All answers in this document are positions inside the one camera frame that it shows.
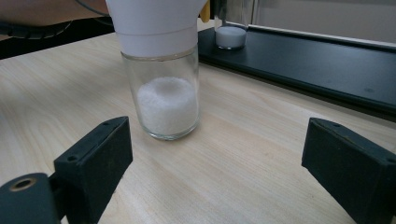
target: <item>gray wire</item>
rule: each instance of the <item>gray wire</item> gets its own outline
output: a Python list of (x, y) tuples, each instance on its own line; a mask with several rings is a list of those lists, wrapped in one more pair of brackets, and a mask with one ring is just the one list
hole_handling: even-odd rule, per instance
[(85, 7), (85, 8), (87, 8), (89, 11), (92, 11), (92, 12), (94, 12), (94, 13), (96, 13), (96, 14), (99, 14), (99, 15), (105, 16), (105, 17), (109, 17), (109, 16), (110, 16), (109, 14), (106, 14), (106, 13), (104, 13), (104, 12), (98, 11), (98, 10), (96, 10), (96, 9), (94, 9), (94, 8), (92, 8), (92, 7), (90, 7), (90, 6), (88, 6), (87, 4), (81, 2), (80, 0), (76, 0), (76, 2), (79, 3), (82, 7)]

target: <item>black tray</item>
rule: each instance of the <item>black tray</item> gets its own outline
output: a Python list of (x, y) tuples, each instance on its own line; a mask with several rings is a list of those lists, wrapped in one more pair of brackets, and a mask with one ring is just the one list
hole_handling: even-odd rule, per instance
[(200, 61), (396, 121), (396, 49), (249, 28), (243, 49), (199, 32)]

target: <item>wooden table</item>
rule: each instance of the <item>wooden table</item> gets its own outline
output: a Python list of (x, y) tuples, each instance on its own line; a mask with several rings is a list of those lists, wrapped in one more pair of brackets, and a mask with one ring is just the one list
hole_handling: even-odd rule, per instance
[(396, 123), (206, 64), (200, 125), (156, 140), (138, 124), (123, 69), (114, 34), (0, 61), (0, 185), (52, 174), (53, 160), (96, 125), (128, 116), (134, 162), (100, 223), (347, 224), (301, 166), (309, 118), (396, 152)]

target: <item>gray wall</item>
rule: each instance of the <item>gray wall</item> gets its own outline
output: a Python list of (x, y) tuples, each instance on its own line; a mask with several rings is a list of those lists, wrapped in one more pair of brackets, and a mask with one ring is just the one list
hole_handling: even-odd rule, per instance
[(396, 0), (256, 0), (253, 23), (396, 43)]

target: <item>salt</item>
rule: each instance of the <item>salt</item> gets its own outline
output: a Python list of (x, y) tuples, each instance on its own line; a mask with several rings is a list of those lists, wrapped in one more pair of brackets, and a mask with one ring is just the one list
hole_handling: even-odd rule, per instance
[(161, 135), (182, 133), (198, 119), (195, 88), (184, 78), (157, 77), (137, 92), (142, 125)]
[(247, 32), (239, 27), (222, 26), (216, 30), (216, 44), (221, 48), (235, 49), (243, 47)]

